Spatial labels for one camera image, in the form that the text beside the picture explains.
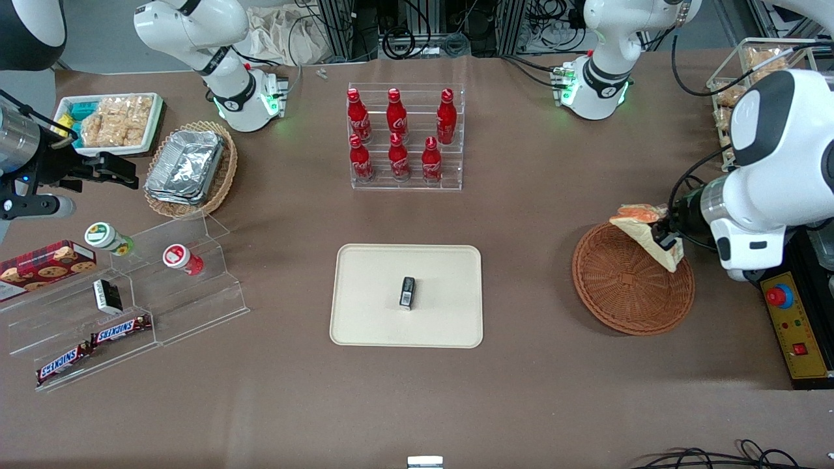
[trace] yellow control panel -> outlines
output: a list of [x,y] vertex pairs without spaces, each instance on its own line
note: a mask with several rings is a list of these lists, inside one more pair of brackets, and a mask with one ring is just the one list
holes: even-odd
[[791,272],[763,280],[761,290],[765,293],[767,310],[791,377],[795,380],[827,377],[828,369],[808,324]]

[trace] green led light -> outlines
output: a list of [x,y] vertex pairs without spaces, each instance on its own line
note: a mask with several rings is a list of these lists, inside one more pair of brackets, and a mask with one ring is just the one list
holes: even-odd
[[626,100],[626,91],[628,91],[628,82],[625,82],[625,84],[623,85],[623,93],[620,95],[620,100],[617,101],[617,106],[623,104],[623,101]]
[[266,107],[266,112],[268,112],[270,116],[274,116],[278,113],[279,106],[277,98],[261,94],[261,101],[264,103],[264,106]]
[[570,106],[571,104],[573,104],[574,98],[574,85],[571,85],[568,88],[566,88],[565,92],[562,94],[562,104],[564,104],[565,106]]
[[226,114],[223,113],[223,107],[220,106],[220,103],[217,102],[217,99],[214,100],[214,105],[217,106],[217,112],[220,113],[220,118],[226,119]]

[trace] beige tray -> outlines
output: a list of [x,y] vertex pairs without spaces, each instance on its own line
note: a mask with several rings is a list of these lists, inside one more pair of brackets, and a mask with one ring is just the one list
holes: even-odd
[[[411,311],[403,278],[416,280]],[[345,245],[330,339],[339,345],[471,349],[484,338],[480,252],[466,245]]]

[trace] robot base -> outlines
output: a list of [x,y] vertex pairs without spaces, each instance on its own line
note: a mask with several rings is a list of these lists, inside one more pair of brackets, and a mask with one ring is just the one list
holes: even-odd
[[223,109],[217,99],[214,103],[220,112],[220,117],[229,123],[232,129],[239,132],[254,132],[261,129],[270,120],[279,117],[284,111],[284,100],[278,96],[281,91],[275,75],[266,74],[262,70],[253,68],[249,72],[255,78],[255,93],[249,98],[239,111]]
[[561,68],[550,73],[550,82],[558,87],[553,90],[553,97],[557,106],[565,106],[582,118],[605,119],[626,99],[628,83],[619,90],[615,87],[604,89],[602,93],[610,90],[610,95],[600,98],[584,76],[583,69],[588,60],[588,56],[582,56],[573,62],[565,62]]

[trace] cookie box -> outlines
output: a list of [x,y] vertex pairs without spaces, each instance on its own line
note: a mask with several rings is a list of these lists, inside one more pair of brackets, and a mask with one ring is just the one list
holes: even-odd
[[0,264],[0,303],[95,269],[95,253],[69,240],[58,241]]

